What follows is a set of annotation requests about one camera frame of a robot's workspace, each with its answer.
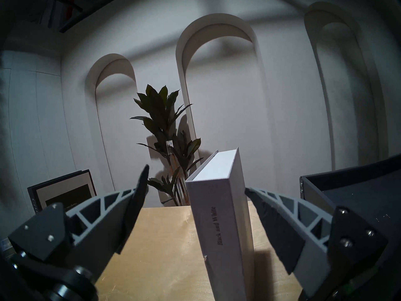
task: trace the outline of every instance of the book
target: book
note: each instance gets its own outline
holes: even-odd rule
[[[215,300],[251,301],[253,239],[239,149],[213,153],[186,187]]]

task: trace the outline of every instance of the wooden table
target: wooden table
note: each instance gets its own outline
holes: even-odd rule
[[[255,301],[297,300],[301,286],[287,275],[252,202]],[[96,287],[99,301],[214,300],[190,206],[143,208],[121,255],[115,254]]]

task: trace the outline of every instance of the arch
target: arch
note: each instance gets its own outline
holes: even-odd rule
[[[203,44],[225,36],[244,38],[252,42],[256,54],[259,53],[258,41],[251,26],[241,18],[230,14],[216,13],[200,17],[189,24],[182,32],[177,42],[176,60],[185,105],[190,103],[185,80],[186,68],[189,61]],[[195,139],[196,133],[190,107],[186,109],[186,114],[190,136],[192,139]],[[195,158],[199,158],[198,152],[195,153]]]
[[[261,60],[260,48],[256,38],[256,34],[254,33],[251,26],[241,18],[222,13],[209,14],[195,20],[185,28],[180,38],[178,39],[176,47],[176,61],[182,96],[185,105],[188,105],[190,103],[186,83],[186,70],[191,58],[202,45],[221,37],[240,37],[251,42],[252,47],[255,51],[257,68],[260,72],[261,89],[264,92],[264,95],[260,97],[260,102],[263,101],[263,105],[266,107],[267,111],[270,107],[270,104],[268,103],[268,97],[266,95],[266,74],[264,71],[263,62]],[[190,107],[186,109],[186,115],[190,136],[192,139],[195,139],[196,130],[194,127],[193,112]],[[271,182],[271,186],[277,187],[277,179],[280,177],[281,168],[279,167],[277,162],[277,160],[279,160],[279,151],[275,143],[276,128],[272,114],[270,112],[266,112],[266,114],[263,116],[266,116],[267,118],[267,128],[265,133],[267,136],[269,136],[267,138],[267,142],[270,143],[269,145],[267,145],[266,149],[268,149],[268,151],[271,151],[271,154],[268,155],[269,163],[266,164],[266,166],[268,166],[266,169],[266,175],[268,176],[266,177]],[[195,159],[198,158],[199,152],[197,151],[195,153]]]
[[[114,191],[114,184],[107,161],[96,105],[96,87],[107,76],[122,73],[135,81],[131,63],[122,55],[108,54],[98,59],[85,78],[85,106],[88,116],[91,141],[95,152],[96,163],[106,192]]]
[[[322,12],[320,17],[316,17],[311,20],[313,13]],[[333,127],[331,122],[330,105],[328,102],[328,96],[326,92],[326,85],[323,78],[322,67],[318,58],[317,44],[319,34],[323,27],[331,23],[343,23],[347,25],[352,31],[358,46],[361,50],[363,61],[367,69],[367,76],[370,82],[370,89],[373,95],[373,104],[377,123],[377,140],[379,148],[379,160],[386,159],[388,157],[388,137],[387,137],[387,118],[384,105],[383,93],[380,85],[380,79],[377,72],[375,62],[370,52],[367,41],[365,40],[358,23],[349,16],[345,11],[339,7],[327,3],[327,2],[316,2],[309,6],[304,17],[305,28],[311,42],[313,52],[318,65],[320,79],[322,81],[324,99],[326,102],[326,111],[328,116],[329,124],[329,135],[331,143],[331,154],[332,154],[332,169],[335,169],[335,153],[334,153],[334,140],[333,140]]]

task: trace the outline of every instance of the framed print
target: framed print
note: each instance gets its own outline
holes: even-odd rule
[[[28,188],[35,212],[53,203],[62,203],[68,211],[74,206],[96,196],[89,169],[76,171]]]

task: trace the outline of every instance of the plant stem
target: plant stem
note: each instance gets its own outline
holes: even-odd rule
[[[174,187],[175,187],[175,192],[177,193],[178,201],[180,202],[180,206],[182,206],[180,192],[178,192],[178,188],[177,188],[177,182],[174,183]]]
[[[184,186],[182,185],[181,178],[178,178],[178,180],[180,181],[181,191],[182,191],[182,193],[183,193],[183,195],[184,195],[185,204],[186,204],[187,206],[189,206],[189,205],[190,205],[190,204],[189,204],[189,198],[188,198],[188,195],[186,194],[186,192],[185,192],[185,190],[184,190]]]
[[[177,201],[175,200],[174,194],[173,194],[173,196],[171,196],[171,198],[173,199],[174,204],[176,204],[176,206],[178,206],[178,203],[177,203]]]
[[[172,154],[172,156],[173,156],[173,159],[174,159],[174,162],[175,162],[176,166],[178,167],[178,164],[177,164],[175,155]],[[179,180],[179,182],[180,182],[181,191],[182,191],[182,194],[183,194],[183,196],[184,196],[185,204],[186,204],[186,205],[190,205],[190,204],[189,204],[188,194],[187,194],[187,192],[186,192],[185,189],[184,189],[184,186],[183,186],[182,181],[181,181],[181,177],[178,177],[178,180]]]

